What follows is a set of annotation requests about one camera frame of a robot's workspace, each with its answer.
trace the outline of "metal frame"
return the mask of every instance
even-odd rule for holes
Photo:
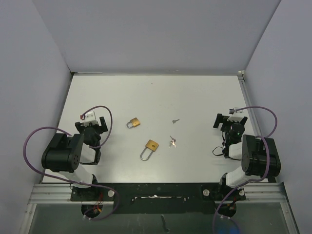
[[[246,200],[238,203],[285,202],[283,184],[252,183],[244,187]],[[35,184],[30,195],[29,204],[94,204],[96,201],[71,201],[72,189],[69,184]]]
[[[225,74],[207,74],[207,73],[180,73],[176,71],[167,71],[167,73],[106,73],[106,72],[75,72],[75,76],[238,76],[240,73],[228,72]]]
[[[244,77],[238,76],[240,87],[243,93],[243,97],[246,102],[246,106],[251,106],[251,101],[246,89]],[[255,113],[252,109],[248,110],[250,120],[254,132],[257,135],[261,135],[261,130],[256,119]],[[252,183],[244,187],[246,200],[238,201],[239,203],[280,203],[286,225],[290,234],[298,234],[298,228],[295,223],[293,214],[291,212],[290,205],[287,201],[285,188],[280,183]],[[72,189],[70,184],[35,184],[31,193],[27,211],[25,212],[24,220],[20,229],[20,234],[27,234],[30,230],[33,220],[34,212],[37,204],[94,204],[95,201],[88,202],[72,202],[70,201]],[[107,205],[113,205],[112,201],[104,202]]]

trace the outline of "glass panel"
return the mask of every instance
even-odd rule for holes
[[[38,204],[30,234],[196,234],[212,233],[212,214],[115,214],[103,221],[82,220],[79,204]],[[217,218],[216,234],[287,234],[279,203],[238,203],[235,222]]]

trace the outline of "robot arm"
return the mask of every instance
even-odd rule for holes
[[[224,132],[224,137],[222,134],[222,153],[224,157],[241,160],[241,139],[243,133],[245,132],[244,125],[248,118],[244,116],[243,111],[235,112],[234,110],[236,109],[239,108],[230,110],[231,116],[217,114],[214,122],[214,128],[218,128],[219,125],[222,124],[220,130]]]
[[[97,165],[101,158],[100,140],[101,134],[107,132],[107,126],[104,117],[100,117],[99,125],[94,111],[87,112],[84,116],[80,116],[82,123],[76,122],[75,127],[80,134],[84,135],[84,145],[81,152],[81,164]]]
[[[270,168],[268,176],[276,177],[281,170],[281,162],[277,153],[275,142],[272,138],[265,138],[270,152]],[[251,135],[244,135],[241,144],[231,145],[229,155],[239,158],[241,147],[241,166],[236,170],[225,174],[226,186],[234,188],[250,180],[259,179],[265,173],[267,164],[266,151],[263,141]]]
[[[92,184],[94,176],[80,165],[81,160],[91,160],[92,157],[88,158],[86,149],[83,151],[85,155],[81,157],[83,145],[85,144],[81,134],[68,137],[66,134],[56,133],[42,155],[41,164],[43,168],[58,172],[72,181]],[[74,186],[79,188],[89,187],[78,183],[74,184]]]

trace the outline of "black bracket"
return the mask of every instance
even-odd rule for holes
[[[228,121],[229,116],[224,116],[222,114],[217,114],[214,121],[214,128],[219,128],[219,124],[222,123],[221,131],[224,132],[226,127],[230,127],[234,122]],[[244,116],[243,119],[239,122],[243,126],[247,122],[248,117]]]
[[[100,145],[101,136],[100,134],[107,132],[108,128],[105,122],[104,117],[99,118],[101,125],[98,124],[89,124],[89,126],[84,126],[83,123],[76,122],[75,127],[77,128],[78,132],[80,134],[84,135],[84,141],[83,143],[90,145],[92,147],[96,147]],[[88,165],[97,165],[100,158],[101,158],[101,151],[100,147],[94,149],[96,152],[95,160],[91,163],[82,163],[82,164],[88,164]]]
[[[182,214],[201,212],[214,214],[215,200],[224,195],[218,191],[218,183],[99,183],[113,188],[120,194],[119,208],[115,214]],[[113,201],[116,195],[108,196],[108,190],[102,188],[81,189],[73,187],[71,201],[96,201],[99,193],[103,201]],[[228,200],[245,200],[239,192]]]

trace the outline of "cable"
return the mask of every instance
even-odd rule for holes
[[[275,114],[272,110],[270,110],[269,108],[266,108],[266,107],[263,107],[263,106],[247,106],[247,107],[239,108],[239,109],[234,110],[234,111],[237,112],[237,111],[242,111],[242,110],[251,109],[251,108],[258,108],[258,109],[267,110],[267,111],[271,112],[272,115],[274,116],[274,118],[275,118],[275,125],[274,125],[274,128],[273,128],[273,130],[270,132],[270,134],[268,134],[268,135],[266,136],[266,137],[270,137],[270,136],[275,132],[275,130],[276,130],[276,128],[277,128],[277,116],[276,116],[276,114]]]
[[[83,119],[86,113],[88,113],[89,111],[94,110],[94,109],[96,109],[96,108],[99,108],[99,107],[102,107],[102,108],[105,108],[106,110],[108,110],[109,115],[111,116],[111,127],[109,128],[108,135],[107,135],[106,139],[103,141],[103,143],[100,144],[99,146],[89,146],[91,149],[97,149],[97,148],[102,147],[102,146],[107,142],[109,136],[111,135],[112,128],[113,128],[113,115],[112,115],[111,110],[110,110],[108,107],[106,107],[106,106],[95,106],[95,107],[92,107],[92,108],[90,108],[89,110],[85,111],[85,112],[80,116],[80,118]]]
[[[83,213],[83,217],[87,217],[87,213],[89,213],[90,211],[95,211],[94,207],[93,208],[90,208],[88,210],[86,210],[84,213]]]
[[[248,184],[249,182],[261,182],[263,181],[267,175],[268,175],[268,172],[269,172],[269,167],[270,167],[270,152],[269,152],[269,147],[268,147],[268,144],[265,140],[265,138],[263,136],[256,136],[256,137],[259,137],[262,139],[263,141],[263,144],[264,144],[264,147],[265,147],[265,151],[266,151],[266,154],[267,154],[267,165],[266,165],[266,168],[265,168],[265,172],[263,174],[263,176],[260,178],[260,179],[251,179],[251,180],[248,180],[238,186],[236,186],[235,188],[233,188],[228,194],[226,194],[226,196],[223,198],[223,200],[220,202],[220,204],[218,205],[217,209],[215,210],[215,213],[214,213],[214,217],[213,217],[213,233],[215,233],[215,219],[216,219],[216,216],[218,214],[218,211],[220,209],[220,207],[222,206],[222,204],[225,202],[225,200],[236,190],[238,189],[239,187],[243,187],[245,186],[246,184]]]
[[[221,132],[221,136],[222,136],[222,139],[223,139],[223,142],[222,142],[222,145],[223,145],[224,142],[225,142],[225,137],[223,136],[223,132]]]
[[[240,234],[241,232],[240,232],[240,227],[239,227],[239,225],[235,222],[235,220],[234,219],[232,219],[232,218],[230,218],[230,221],[236,226],[236,228],[237,228],[237,230],[238,230],[238,234]]]
[[[213,150],[213,155],[214,155],[214,156],[222,156],[222,155],[223,155],[223,153],[218,154],[218,155],[216,155],[216,154],[214,153],[214,151],[216,150],[216,148],[221,148],[221,149],[223,149],[221,146],[217,146],[217,147],[215,147],[215,148],[214,148],[214,150]]]
[[[93,206],[93,211],[95,211],[96,208],[98,209],[98,205],[101,204],[102,201],[103,201],[103,193],[100,192],[99,198],[97,199],[97,202]]]
[[[231,207],[231,206],[235,205],[235,203],[237,203],[240,200],[241,200],[240,198],[238,198],[238,199],[234,198],[234,201],[232,203],[230,203],[229,206]]]
[[[38,169],[36,169],[28,160],[27,158],[27,155],[26,155],[26,147],[27,147],[27,144],[29,142],[29,139],[32,137],[33,134],[35,134],[36,132],[40,131],[40,130],[43,130],[43,129],[54,129],[54,130],[57,130],[57,131],[60,131],[62,133],[65,133],[69,136],[71,136],[71,134],[69,134],[68,132],[62,130],[62,129],[59,129],[59,128],[56,128],[56,127],[41,127],[41,128],[37,128],[36,130],[32,131],[31,134],[28,135],[28,137],[26,138],[25,142],[24,142],[24,146],[23,146],[23,157],[24,157],[24,160],[27,164],[27,166],[30,167],[30,169],[32,169],[34,172],[40,174],[40,175],[43,175],[43,176],[47,176],[47,177],[51,177],[51,178],[54,178],[54,179],[59,179],[59,180],[62,180],[64,182],[68,182],[68,183],[73,183],[73,184],[81,184],[81,185],[85,185],[85,186],[92,186],[92,187],[97,187],[97,188],[104,188],[104,189],[109,189],[109,190],[112,190],[113,192],[115,192],[115,194],[117,195],[117,204],[116,206],[113,208],[113,210],[111,212],[109,212],[107,215],[105,215],[104,217],[102,218],[90,218],[90,220],[93,220],[93,221],[100,221],[100,220],[103,220],[107,217],[109,217],[113,212],[115,212],[115,210],[117,210],[118,206],[119,206],[119,203],[120,203],[120,195],[119,193],[113,189],[113,188],[110,188],[110,187],[107,187],[107,186],[104,186],[104,185],[99,185],[99,184],[87,184],[87,183],[83,183],[83,182],[77,182],[77,181],[73,181],[73,180],[68,180],[68,179],[64,179],[64,178],[61,178],[59,176],[56,176],[56,175],[50,175],[50,174],[47,174],[47,173],[44,173],[44,172],[41,172],[39,171]]]

